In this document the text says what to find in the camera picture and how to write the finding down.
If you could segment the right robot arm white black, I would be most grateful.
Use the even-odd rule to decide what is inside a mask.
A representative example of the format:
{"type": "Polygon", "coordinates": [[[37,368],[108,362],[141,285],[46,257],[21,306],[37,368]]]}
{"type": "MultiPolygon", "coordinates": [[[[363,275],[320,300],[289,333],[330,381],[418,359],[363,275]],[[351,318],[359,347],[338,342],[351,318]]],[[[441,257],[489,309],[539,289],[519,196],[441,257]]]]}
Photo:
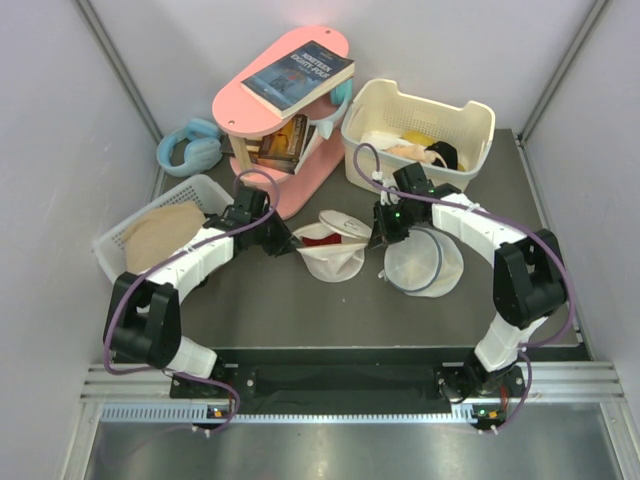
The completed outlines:
{"type": "Polygon", "coordinates": [[[371,245],[398,243],[412,227],[425,223],[458,239],[491,266],[495,317],[463,366],[443,380],[442,393],[455,403],[492,394],[533,333],[568,299],[555,235],[513,227],[457,187],[434,185],[417,163],[392,176],[375,170],[368,181],[381,191],[371,245]]]}

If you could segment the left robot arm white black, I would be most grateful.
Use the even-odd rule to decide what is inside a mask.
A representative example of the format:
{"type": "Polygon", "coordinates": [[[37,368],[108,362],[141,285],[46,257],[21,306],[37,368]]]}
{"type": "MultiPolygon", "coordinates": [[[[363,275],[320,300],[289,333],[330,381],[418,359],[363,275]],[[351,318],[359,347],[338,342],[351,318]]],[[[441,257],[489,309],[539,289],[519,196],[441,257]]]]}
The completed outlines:
{"type": "Polygon", "coordinates": [[[273,257],[303,246],[276,211],[278,200],[240,186],[232,204],[211,215],[159,265],[117,277],[103,335],[103,362],[110,373],[126,373],[111,367],[116,353],[141,364],[135,373],[151,367],[178,372],[192,377],[194,387],[209,397],[224,390],[227,374],[215,365],[217,354],[182,334],[180,306],[210,274],[254,245],[273,257]]]}

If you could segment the beige trim mesh laundry bag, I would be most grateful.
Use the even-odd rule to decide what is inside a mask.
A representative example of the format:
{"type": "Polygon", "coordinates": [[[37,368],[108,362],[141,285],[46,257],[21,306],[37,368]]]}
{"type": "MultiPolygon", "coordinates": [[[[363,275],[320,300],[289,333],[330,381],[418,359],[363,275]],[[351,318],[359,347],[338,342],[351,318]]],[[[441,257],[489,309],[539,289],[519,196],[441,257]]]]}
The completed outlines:
{"type": "Polygon", "coordinates": [[[332,233],[342,236],[342,243],[297,249],[309,273],[326,283],[339,283],[352,279],[362,269],[365,248],[372,228],[364,222],[336,210],[323,210],[318,221],[296,229],[293,234],[302,237],[323,238],[332,233]]]}

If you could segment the red bra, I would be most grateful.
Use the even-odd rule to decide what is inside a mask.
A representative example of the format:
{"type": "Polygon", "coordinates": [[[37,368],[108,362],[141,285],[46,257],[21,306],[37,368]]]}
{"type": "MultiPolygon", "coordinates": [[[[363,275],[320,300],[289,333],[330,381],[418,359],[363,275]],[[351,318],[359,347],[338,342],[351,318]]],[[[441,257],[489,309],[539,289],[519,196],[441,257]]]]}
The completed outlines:
{"type": "Polygon", "coordinates": [[[302,237],[301,241],[305,247],[320,247],[327,245],[336,245],[342,243],[342,236],[338,233],[332,233],[323,238],[302,237]]]}

